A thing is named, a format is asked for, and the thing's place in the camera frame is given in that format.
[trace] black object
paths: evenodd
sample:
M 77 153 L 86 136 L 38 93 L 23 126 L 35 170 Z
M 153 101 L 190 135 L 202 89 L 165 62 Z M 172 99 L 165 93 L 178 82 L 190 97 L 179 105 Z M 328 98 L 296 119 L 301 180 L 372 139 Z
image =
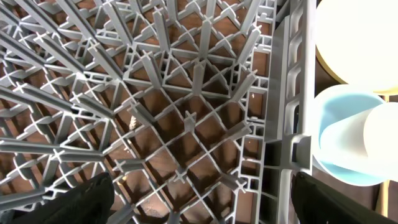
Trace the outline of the black object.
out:
M 304 172 L 293 178 L 291 197 L 301 224 L 397 224 Z
M 108 173 L 101 173 L 12 223 L 102 224 L 113 201 L 112 180 Z

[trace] white cup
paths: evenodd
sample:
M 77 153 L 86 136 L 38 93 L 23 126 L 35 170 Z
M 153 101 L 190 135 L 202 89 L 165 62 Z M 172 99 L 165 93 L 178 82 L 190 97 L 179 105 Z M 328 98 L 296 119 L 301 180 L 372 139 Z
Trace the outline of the white cup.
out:
M 322 162 L 398 180 L 398 103 L 384 103 L 325 128 Z

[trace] dish rack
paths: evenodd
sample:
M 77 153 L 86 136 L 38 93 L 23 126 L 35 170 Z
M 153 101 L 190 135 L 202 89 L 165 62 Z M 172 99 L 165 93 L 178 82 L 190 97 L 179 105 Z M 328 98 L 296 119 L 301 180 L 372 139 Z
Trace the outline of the dish rack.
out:
M 86 8 L 79 0 L 0 1 L 0 98 L 6 102 L 0 110 L 0 152 L 12 157 L 12 169 L 0 186 L 18 178 L 32 186 L 0 196 L 2 220 L 10 219 L 14 211 L 32 211 L 76 187 L 84 181 L 76 175 L 90 167 L 88 176 L 111 174 L 115 201 L 123 204 L 108 223 L 143 223 L 137 208 L 153 198 L 165 207 L 161 222 L 188 222 L 186 214 L 198 204 L 211 222 L 240 222 L 236 220 L 240 192 L 253 195 L 251 223 L 288 222 L 291 173 L 312 171 L 308 117 L 315 83 L 316 1 L 180 3 L 95 0 Z M 239 18 L 239 10 L 246 16 Z M 191 15 L 198 27 L 182 24 Z M 226 18 L 236 32 L 224 35 L 215 29 Z M 259 24 L 267 24 L 271 32 L 263 34 Z M 180 34 L 177 38 L 169 35 L 172 26 Z M 240 36 L 245 41 L 236 50 L 231 43 Z M 181 49 L 182 44 L 190 49 Z M 229 56 L 218 55 L 220 49 Z M 264 74 L 254 69 L 257 53 L 268 56 Z M 46 82 L 37 83 L 35 77 Z M 102 93 L 109 91 L 113 97 L 107 100 Z M 144 102 L 153 94 L 160 97 L 159 104 L 165 102 L 158 111 Z M 263 105 L 256 115 L 249 109 L 254 95 L 262 96 Z M 204 105 L 206 114 L 180 111 L 193 99 Z M 229 107 L 242 111 L 242 119 L 225 121 L 220 111 Z M 16 117 L 22 113 L 30 121 L 18 132 L 21 121 Z M 177 120 L 173 126 L 180 132 L 165 131 L 164 119 L 169 116 Z M 222 133 L 213 142 L 198 134 L 201 124 L 211 119 Z M 132 120 L 131 128 L 123 124 L 126 120 Z M 148 153 L 137 142 L 143 133 L 151 133 L 147 141 L 157 142 Z M 173 150 L 186 135 L 200 149 L 189 164 Z M 247 154 L 250 140 L 258 143 L 255 156 Z M 238 159 L 233 169 L 224 170 L 214 154 L 227 142 L 237 149 Z M 113 159 L 110 155 L 116 151 L 128 156 Z M 159 155 L 174 164 L 160 180 L 148 168 Z M 204 160 L 217 173 L 206 187 L 197 185 L 190 174 Z M 44 165 L 42 172 L 34 170 L 39 164 Z M 255 171 L 243 172 L 245 164 Z M 144 175 L 149 190 L 133 202 L 123 182 L 137 172 Z M 193 191 L 179 207 L 164 193 L 176 182 Z M 221 186 L 231 191 L 231 207 L 217 213 L 208 198 Z

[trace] gray plastic dish rack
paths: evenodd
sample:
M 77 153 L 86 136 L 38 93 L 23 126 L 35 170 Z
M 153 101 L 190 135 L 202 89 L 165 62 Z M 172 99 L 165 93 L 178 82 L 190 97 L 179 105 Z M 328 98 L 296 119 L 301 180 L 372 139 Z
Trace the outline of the gray plastic dish rack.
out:
M 240 191 L 254 194 L 251 223 L 287 223 L 291 173 L 293 170 L 312 171 L 308 117 L 314 94 L 316 0 L 243 0 L 232 5 L 220 0 L 191 0 L 181 11 L 177 10 L 177 0 L 95 0 L 96 6 L 91 9 L 78 8 L 76 4 L 79 2 L 0 1 L 0 98 L 11 104 L 9 108 L 0 110 L 0 152 L 11 154 L 14 163 L 14 169 L 0 180 L 0 186 L 22 177 L 33 188 L 29 192 L 0 196 L 0 219 L 7 220 L 13 210 L 32 211 L 76 187 L 75 174 L 93 165 L 91 176 L 119 171 L 117 176 L 112 175 L 114 193 L 125 206 L 112 214 L 108 223 L 141 223 L 134 209 L 154 195 L 169 211 L 167 223 L 184 221 L 184 213 L 200 202 L 208 210 L 213 223 L 235 223 Z M 26 16 L 18 17 L 13 13 L 17 5 L 25 10 Z M 216 6 L 221 8 L 218 16 L 215 16 Z M 246 8 L 248 13 L 240 22 L 236 11 L 242 8 Z M 153 11 L 154 22 L 143 16 L 148 11 Z M 59 12 L 64 12 L 67 17 L 58 25 L 52 16 Z M 201 27 L 187 29 L 179 23 L 193 13 L 201 19 Z M 94 17 L 94 21 L 88 22 L 89 17 Z M 213 27 L 226 17 L 236 26 L 237 33 L 224 36 Z M 132 28 L 128 27 L 127 23 L 133 20 Z M 270 24 L 272 35 L 261 34 L 257 22 Z M 170 41 L 167 32 L 172 25 L 181 33 L 174 42 Z M 200 44 L 194 39 L 197 34 L 200 34 Z M 209 47 L 211 35 L 217 38 L 212 48 Z M 245 36 L 246 41 L 240 53 L 236 54 L 230 42 L 239 35 Z M 157 39 L 159 44 L 146 43 L 150 38 Z M 176 48 L 184 42 L 194 49 Z M 230 57 L 214 54 L 222 47 Z M 268 76 L 259 76 L 253 71 L 255 52 L 268 55 Z M 121 67 L 113 60 L 118 54 L 124 54 Z M 188 60 L 182 63 L 176 57 Z M 214 66 L 216 63 L 224 65 L 224 69 Z M 103 72 L 92 71 L 98 65 Z M 187 73 L 191 67 L 193 78 Z M 206 68 L 215 75 L 204 82 Z M 149 80 L 131 75 L 141 69 L 146 71 Z M 36 72 L 43 72 L 47 82 L 35 86 L 23 81 Z M 184 76 L 189 87 L 170 84 L 177 75 Z M 205 90 L 214 82 L 220 83 L 226 93 Z M 134 93 L 129 91 L 131 85 L 146 89 Z M 71 87 L 69 93 L 63 90 L 66 86 Z M 99 93 L 110 88 L 115 94 L 110 102 L 104 103 Z M 163 93 L 169 102 L 156 115 L 139 102 L 153 90 Z M 121 101 L 122 91 L 128 93 L 124 101 Z M 174 100 L 166 91 L 186 95 Z M 264 111 L 260 118 L 248 116 L 250 93 L 264 96 Z M 184 114 L 177 108 L 194 96 L 199 97 L 210 111 L 200 119 L 196 113 L 186 111 Z M 224 103 L 214 106 L 208 99 L 221 99 Z M 44 116 L 38 103 L 56 110 L 56 113 Z M 228 103 L 236 103 L 244 111 L 244 119 L 232 128 L 227 128 L 218 114 Z M 115 119 L 123 110 L 137 120 L 137 126 L 129 131 L 123 131 Z M 23 133 L 15 136 L 11 121 L 26 111 L 31 123 Z M 171 112 L 183 121 L 183 132 L 164 140 L 154 123 Z M 217 120 L 224 135 L 209 147 L 195 135 L 195 128 L 210 117 Z M 56 120 L 60 123 L 57 131 L 53 132 L 50 125 Z M 96 145 L 90 131 L 99 125 L 104 128 Z M 75 131 L 69 133 L 71 126 Z M 117 137 L 110 142 L 113 128 Z M 153 130 L 161 145 L 144 157 L 139 156 L 130 139 L 145 129 Z M 35 133 L 42 135 L 47 142 L 26 141 Z M 187 133 L 192 134 L 204 153 L 184 167 L 170 152 L 170 145 Z M 71 146 L 76 139 L 82 139 L 88 147 Z M 261 153 L 257 158 L 243 154 L 245 139 L 259 141 Z M 226 141 L 232 141 L 238 148 L 239 158 L 236 168 L 224 173 L 211 153 Z M 116 165 L 110 170 L 104 164 L 104 157 L 119 147 L 123 147 L 132 158 L 116 159 Z M 159 184 L 152 179 L 145 163 L 161 151 L 168 152 L 177 168 L 174 175 Z M 37 156 L 27 159 L 24 154 Z M 199 192 L 187 170 L 204 157 L 210 159 L 220 178 L 204 192 Z M 46 162 L 45 169 L 42 180 L 38 180 L 31 167 L 43 161 Z M 70 167 L 71 162 L 79 165 Z M 256 174 L 241 173 L 243 162 L 256 164 Z M 61 174 L 55 178 L 57 170 Z M 151 191 L 131 205 L 118 183 L 137 170 L 143 171 Z M 188 182 L 195 192 L 193 200 L 178 210 L 160 193 L 175 181 Z M 224 215 L 214 213 L 203 201 L 220 184 L 234 194 L 231 210 Z

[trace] light blue bowl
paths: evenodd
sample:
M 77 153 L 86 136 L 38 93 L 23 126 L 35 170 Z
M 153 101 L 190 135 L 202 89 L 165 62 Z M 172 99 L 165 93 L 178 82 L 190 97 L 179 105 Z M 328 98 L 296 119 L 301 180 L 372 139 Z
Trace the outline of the light blue bowl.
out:
M 371 186 L 384 182 L 385 178 L 338 167 L 320 161 L 316 156 L 317 150 L 322 150 L 319 143 L 320 136 L 326 127 L 383 103 L 385 101 L 376 94 L 351 85 L 337 85 L 321 92 L 314 100 L 313 165 L 334 178 L 351 185 Z

